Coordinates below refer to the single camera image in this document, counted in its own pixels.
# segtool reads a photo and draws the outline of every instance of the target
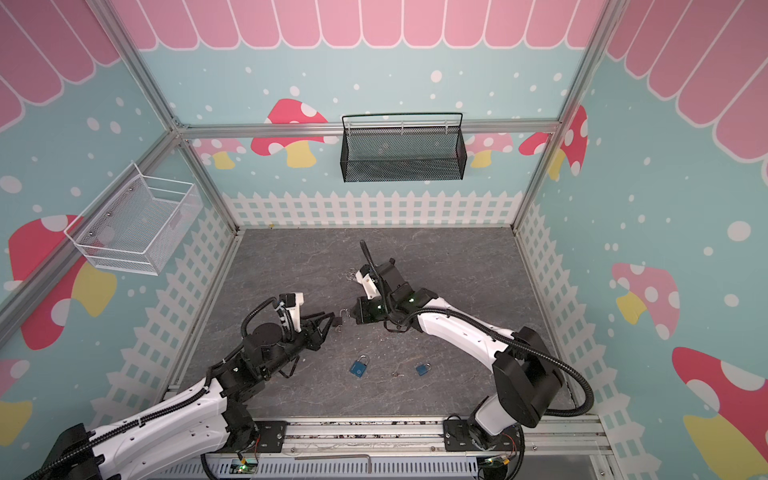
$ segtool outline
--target white picket fence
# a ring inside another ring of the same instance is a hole
[[[134,415],[161,397],[159,386],[190,332],[230,239],[221,216],[213,209],[204,213],[197,218],[199,230],[193,231],[192,243],[184,244],[184,257],[173,258],[176,273],[166,273],[167,287],[156,290],[157,306],[146,309],[147,325],[134,328],[136,344],[121,350],[123,368],[107,374],[109,393],[91,400],[96,414],[89,429]]]
[[[404,197],[397,192],[391,197],[381,192],[374,197],[367,193],[355,197],[351,192],[344,197],[335,193],[323,197],[319,192],[314,197],[304,193],[223,197],[239,225],[248,227],[503,227],[515,219],[523,193],[513,197],[506,192],[498,197],[491,192],[466,197],[460,192],[451,196],[426,192],[421,197],[413,192]]]
[[[545,315],[554,329],[554,340],[565,360],[592,385],[593,411],[601,417],[621,471],[628,478],[633,475],[637,480],[649,477],[657,480],[661,461],[643,448],[641,437],[645,428],[630,420],[627,406],[631,398],[616,388],[617,371],[605,364],[606,347],[594,340],[595,324],[584,318],[587,306],[576,300],[578,288],[568,282],[571,271],[563,270],[563,256],[555,251],[557,241],[549,240],[549,229],[545,228],[545,217],[539,214],[539,207],[531,205],[519,232],[525,248],[523,254],[528,258],[536,288],[544,299]]]

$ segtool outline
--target white plastic arm casing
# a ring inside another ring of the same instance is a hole
[[[98,427],[95,430],[96,436],[181,403],[194,396],[203,384],[201,380],[182,393],[137,415]],[[120,474],[122,480],[144,480],[178,462],[220,449],[230,436],[226,430],[227,422],[221,415],[226,409],[227,399],[221,396],[221,386],[213,379],[210,390],[191,405],[96,445],[94,455],[104,456],[104,463],[99,465],[101,477],[110,478]]]

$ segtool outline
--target painted mushroom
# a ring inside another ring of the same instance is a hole
[[[666,270],[629,263],[615,263],[611,272],[611,288],[618,284],[629,290],[616,299],[624,319],[635,325],[647,310],[659,337],[669,339],[680,319],[680,294],[672,275]]]
[[[501,151],[506,154],[515,149],[510,134],[477,134],[464,142],[467,152],[474,154],[473,168],[485,168],[491,164],[491,152]]]
[[[292,98],[283,98],[272,108],[264,123],[267,124],[326,124],[328,121],[317,110]],[[288,153],[288,166],[291,168],[312,167],[317,159],[310,151],[310,141],[321,144],[335,144],[338,137],[288,137],[254,138],[250,149],[257,155],[266,157],[281,151]]]
[[[227,152],[236,152],[244,154],[246,152],[243,144],[236,138],[203,138],[192,142],[192,147],[204,164],[210,165],[210,159],[213,158],[214,166],[219,170],[232,170],[235,163]]]
[[[11,235],[8,254],[14,279],[5,283],[7,290],[13,290],[27,279],[64,240],[64,228],[76,218],[75,215],[44,217],[23,225]],[[61,336],[72,299],[82,303],[91,316],[99,316],[117,288],[118,279],[114,274],[97,270],[85,257],[79,258],[22,324],[27,347],[44,349]]]
[[[672,351],[672,365],[704,408],[716,413],[711,418],[683,417],[691,440],[712,471],[724,480],[757,478],[768,472],[768,382],[685,347]]]
[[[0,398],[29,370],[29,361],[0,360]],[[0,402],[0,446],[10,446],[32,415],[32,402]]]
[[[560,180],[560,168],[562,167],[563,160],[566,158],[571,166],[571,173],[574,177],[579,175],[584,165],[584,156],[587,153],[587,133],[587,111],[584,107],[579,106],[576,116],[573,122],[571,122],[571,127],[565,132],[563,143],[560,144],[560,148],[554,154],[552,164],[547,169],[547,173],[552,180]],[[547,139],[547,134],[541,132],[533,134],[520,145],[520,153],[523,155],[533,155],[543,151]]]

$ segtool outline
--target white wire basket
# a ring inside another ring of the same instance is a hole
[[[136,164],[132,167],[136,175],[84,218],[97,197],[64,233],[96,268],[159,275],[203,209],[203,200],[195,184],[149,177]]]

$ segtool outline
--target black mesh basket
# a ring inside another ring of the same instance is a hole
[[[464,178],[460,113],[346,115],[342,123],[345,182]]]

